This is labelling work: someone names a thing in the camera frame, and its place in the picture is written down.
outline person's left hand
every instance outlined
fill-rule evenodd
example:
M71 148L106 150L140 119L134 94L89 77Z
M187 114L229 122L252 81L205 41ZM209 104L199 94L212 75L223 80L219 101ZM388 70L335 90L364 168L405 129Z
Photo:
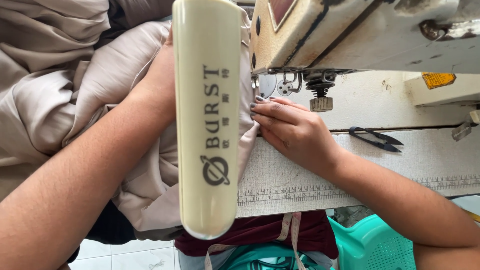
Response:
M147 74L135 86L132 93L139 93L144 102L160 110L162 117L168 117L173 121L175 119L175 60L172 28L173 25Z

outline white floor tile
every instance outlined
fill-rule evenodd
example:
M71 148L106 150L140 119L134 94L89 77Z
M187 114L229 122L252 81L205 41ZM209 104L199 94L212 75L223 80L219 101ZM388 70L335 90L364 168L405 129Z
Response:
M115 270L173 270L173 247L112 255Z
M110 245L105 245L97 241L84 239L80 244L80 252L77 260L86 258L95 258L102 256L110 256L112 251Z
M112 270L111 256L75 260L69 264L71 270Z
M180 261L179 261L179 251L178 249L174 248L173 255L175 257L175 270L181 270L180 269Z
M172 247L173 241L133 240L123 245L112 245L112 255Z

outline teal plastic chair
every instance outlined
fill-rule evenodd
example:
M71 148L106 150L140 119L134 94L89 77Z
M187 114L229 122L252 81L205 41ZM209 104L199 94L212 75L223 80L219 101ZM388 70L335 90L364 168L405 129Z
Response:
M328 218L338 247L341 270L416 270L412 241L377 215L345 228Z

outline black thread snips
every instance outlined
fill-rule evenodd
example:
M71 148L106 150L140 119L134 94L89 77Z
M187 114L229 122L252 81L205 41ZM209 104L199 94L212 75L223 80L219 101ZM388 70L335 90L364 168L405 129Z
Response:
M385 143L381 143L381 142L375 142L375 141L371 141L371 140L368 140L368 139L365 139L363 137L360 137L359 135L355 134L355 131L365 131L367 133L370 133L372 135L374 135L375 137L379 138L379 139L382 139L382 140L385 140L386 142ZM361 127L357 127L357 126L353 126L349 129L348 131L348 134L354 136L355 138L358 138L364 142L367 142L373 146L376 146L380 149L383 149L383 150L386 150L386 151L390 151L390 152L397 152L397 153L401 153L402 151L398 150L395 146L393 145L404 145L402 144L401 142L399 142L397 139L394 139L390 136L387 136L385 134L381 134L381 133L378 133L378 132L374 132L374 131L371 131L371 130L368 130L368 129L365 129L365 128L361 128Z

